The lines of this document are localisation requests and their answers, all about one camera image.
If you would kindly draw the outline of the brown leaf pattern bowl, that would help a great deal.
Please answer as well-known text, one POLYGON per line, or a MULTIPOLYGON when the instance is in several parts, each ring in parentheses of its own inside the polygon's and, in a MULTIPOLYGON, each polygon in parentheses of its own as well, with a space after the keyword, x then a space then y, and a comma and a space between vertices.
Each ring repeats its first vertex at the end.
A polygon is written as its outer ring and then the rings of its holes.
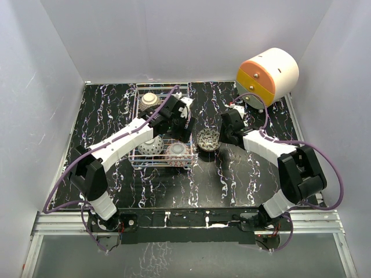
POLYGON ((205 152, 213 152, 221 146, 219 132, 216 129, 205 128, 197 134, 198 147, 205 152))

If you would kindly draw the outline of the red lattice white bowl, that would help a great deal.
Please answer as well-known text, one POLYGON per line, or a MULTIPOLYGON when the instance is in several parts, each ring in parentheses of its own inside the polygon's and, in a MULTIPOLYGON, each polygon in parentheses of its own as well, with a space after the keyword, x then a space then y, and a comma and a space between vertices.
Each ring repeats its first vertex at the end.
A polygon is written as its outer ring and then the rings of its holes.
POLYGON ((164 158, 171 167, 186 167, 191 161, 190 149, 182 142, 175 142, 167 147, 164 158))

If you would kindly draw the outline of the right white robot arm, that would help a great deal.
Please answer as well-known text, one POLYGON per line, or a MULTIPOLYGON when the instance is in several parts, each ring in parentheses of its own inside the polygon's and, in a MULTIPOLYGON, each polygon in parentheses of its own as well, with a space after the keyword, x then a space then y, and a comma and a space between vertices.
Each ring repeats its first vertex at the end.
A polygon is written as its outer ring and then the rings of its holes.
POLYGON ((278 168, 280 189, 259 206, 256 215, 242 218, 253 227, 273 229, 279 218, 302 201, 327 187, 327 180, 313 148, 265 139, 259 130, 245 126, 237 109, 221 114, 219 141, 253 152, 278 168))

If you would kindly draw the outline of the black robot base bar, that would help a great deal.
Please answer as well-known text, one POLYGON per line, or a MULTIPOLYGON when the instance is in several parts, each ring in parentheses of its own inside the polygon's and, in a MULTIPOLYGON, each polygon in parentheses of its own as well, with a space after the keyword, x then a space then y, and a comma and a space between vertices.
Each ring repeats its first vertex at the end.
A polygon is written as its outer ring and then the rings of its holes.
POLYGON ((88 228, 99 239, 113 236, 119 244, 153 242, 255 244, 258 235, 290 231, 286 215, 265 220, 257 208, 121 209, 103 221, 93 213, 88 228))

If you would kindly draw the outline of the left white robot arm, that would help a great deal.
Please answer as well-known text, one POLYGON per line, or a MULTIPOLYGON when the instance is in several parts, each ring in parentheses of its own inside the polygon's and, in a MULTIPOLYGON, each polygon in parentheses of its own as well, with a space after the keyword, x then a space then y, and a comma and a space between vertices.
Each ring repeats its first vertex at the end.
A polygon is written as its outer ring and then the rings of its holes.
POLYGON ((120 222, 119 211, 108 194, 107 171, 139 145, 160 135, 186 143, 194 118, 193 100, 181 94, 168 95, 161 104, 148 107, 123 129, 89 148, 76 148, 78 158, 67 169, 67 178, 84 195, 98 222, 114 231, 120 222))

